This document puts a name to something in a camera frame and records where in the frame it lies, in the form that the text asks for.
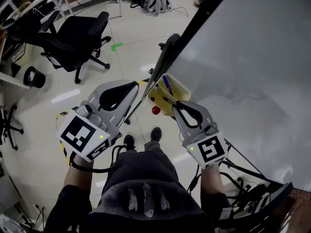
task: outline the red ball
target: red ball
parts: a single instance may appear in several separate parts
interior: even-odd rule
[[[152,108],[152,113],[153,113],[154,115],[159,114],[160,111],[161,111],[161,109],[160,109],[159,107],[157,107],[157,106],[154,106],[154,107]]]

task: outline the black office chair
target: black office chair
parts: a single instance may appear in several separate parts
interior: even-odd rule
[[[41,55],[47,57],[55,69],[62,67],[67,72],[76,70],[75,83],[80,83],[81,66],[89,59],[109,69],[110,64],[97,59],[102,43],[111,40],[110,36],[101,38],[108,24],[109,13],[101,12],[97,18],[69,17],[56,32],[53,22],[58,14],[59,11],[55,11],[41,24],[36,14],[29,13],[16,21],[6,20],[2,28],[9,39],[42,47],[44,52]]]
[[[2,112],[0,111],[0,133],[1,133],[1,137],[0,137],[0,145],[3,144],[2,142],[2,135],[6,138],[7,136],[9,136],[9,140],[11,143],[11,146],[14,150],[18,150],[18,147],[13,144],[13,140],[12,140],[12,135],[11,135],[11,130],[20,132],[21,134],[24,134],[24,130],[21,129],[17,129],[14,128],[13,126],[11,126],[11,119],[12,119],[12,115],[13,115],[13,111],[17,109],[16,105],[13,105],[10,113],[9,113],[9,117],[6,118],[6,115],[8,114],[8,112],[6,110],[3,111],[3,117],[2,117]]]

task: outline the yellow container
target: yellow container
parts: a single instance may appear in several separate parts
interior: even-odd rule
[[[165,76],[168,80],[173,96],[169,93],[169,90],[163,80],[163,76]],[[191,93],[170,74],[165,73],[163,76],[156,83],[158,84],[158,87],[154,86],[148,93],[148,98],[161,109],[162,113],[173,117],[173,106],[166,102],[163,97],[166,97],[174,102],[178,100],[188,101],[191,98]]]

